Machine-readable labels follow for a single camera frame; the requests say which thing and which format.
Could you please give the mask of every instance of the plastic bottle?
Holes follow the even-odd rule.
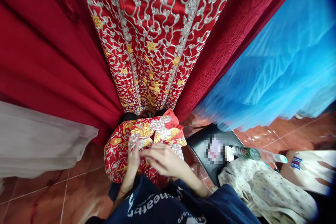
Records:
[[[264,149],[247,148],[239,146],[233,146],[231,148],[235,156],[242,157],[245,159],[253,159],[264,163],[272,163],[272,162],[287,163],[287,158],[284,155],[273,154],[272,152],[269,152]]]

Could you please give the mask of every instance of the white bag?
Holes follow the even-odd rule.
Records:
[[[97,134],[92,126],[0,101],[0,178],[71,168]]]
[[[336,167],[336,150],[290,150],[280,174],[303,190],[327,195]]]

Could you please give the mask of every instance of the navy t-shirt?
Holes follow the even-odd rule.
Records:
[[[196,197],[181,180],[161,191],[139,175],[133,192],[106,219],[86,223],[260,223],[230,185],[221,186],[207,200]]]

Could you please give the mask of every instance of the red satin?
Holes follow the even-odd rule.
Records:
[[[180,122],[210,92],[285,0],[228,0],[175,107]]]
[[[123,113],[85,0],[0,0],[0,93],[99,129]]]

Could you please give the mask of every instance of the gold embroidery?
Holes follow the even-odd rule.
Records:
[[[141,138],[150,137],[154,133],[154,130],[152,130],[150,126],[151,124],[149,122],[145,122],[144,124],[140,123],[131,131],[131,133],[139,133]]]
[[[178,66],[179,65],[179,62],[180,62],[180,56],[178,56],[178,57],[175,57],[174,59],[173,59],[173,61],[172,61],[172,63],[173,63],[173,65],[174,66]]]
[[[142,79],[143,79],[143,83],[142,83],[142,84],[143,84],[144,86],[147,86],[147,84],[146,84],[146,83],[147,83],[147,79],[146,79],[145,77],[143,77]]]
[[[157,92],[160,92],[159,87],[161,86],[158,82],[154,82],[152,81],[150,83],[152,86],[149,87],[150,90],[154,91],[154,94],[156,95],[156,97],[158,97]]]
[[[132,49],[132,46],[130,44],[126,44],[126,47],[127,47],[127,52],[129,54],[133,53],[133,49]]]
[[[185,140],[184,137],[183,137],[183,138],[178,138],[178,139],[176,139],[176,142],[177,142],[179,145],[181,145],[181,147],[187,145],[187,141]]]
[[[158,143],[161,141],[161,136],[158,132],[155,133],[155,136],[154,136],[154,143]]]
[[[141,100],[148,100],[148,103],[152,105],[153,107],[155,107],[155,97],[152,97],[149,90],[148,90],[148,95],[142,94],[142,96],[144,96],[145,98],[142,97]]]
[[[180,133],[180,129],[178,129],[178,128],[172,128],[172,129],[170,130],[170,132],[171,132],[171,135],[174,137],[174,136],[176,136],[178,133]]]
[[[120,144],[120,143],[121,143],[121,138],[113,138],[110,141],[110,144],[112,144],[112,145],[117,145],[117,144]]]
[[[166,139],[167,144],[172,145],[173,144],[172,139],[173,139],[172,136],[167,137],[167,139]]]
[[[94,25],[95,25],[96,27],[98,27],[99,29],[103,28],[103,23],[102,23],[102,21],[99,19],[98,16],[95,15],[95,16],[92,17],[92,19],[93,19],[93,22],[95,23]]]
[[[149,146],[151,143],[152,143],[152,140],[151,140],[150,138],[146,138],[146,140],[145,140],[143,146],[144,146],[144,147],[147,147],[147,146]]]
[[[124,134],[126,134],[126,129],[131,130],[131,128],[133,127],[133,124],[134,124],[134,122],[130,122],[130,123],[128,123],[128,124],[124,124],[124,125],[123,125],[123,129],[122,129],[122,132],[123,132]]]
[[[148,74],[150,79],[154,78],[154,72],[151,69],[148,71]]]
[[[121,172],[124,173],[125,171],[127,171],[127,166],[123,164],[123,168],[120,168],[119,170],[117,170],[117,172]]]
[[[105,144],[105,147],[104,147],[104,154],[106,153],[106,147],[108,146],[108,142]]]
[[[152,60],[151,60],[150,58],[148,58],[147,55],[145,55],[145,60],[147,61],[147,63],[148,63],[150,66],[154,67],[154,65],[153,65],[153,63],[152,63]]]
[[[148,166],[149,166],[149,163],[148,163],[147,160],[146,160],[146,163],[144,164],[143,168],[144,168],[144,169],[147,169]]]
[[[147,44],[147,49],[149,50],[149,51],[154,51],[155,49],[156,49],[156,45],[155,45],[155,43],[154,42],[149,42],[149,44]]]
[[[105,55],[106,56],[111,56],[112,54],[110,54],[108,51],[107,51],[107,48],[105,47],[105,49],[104,49],[104,53],[105,53]]]
[[[128,70],[126,68],[120,70],[121,74],[127,74]]]

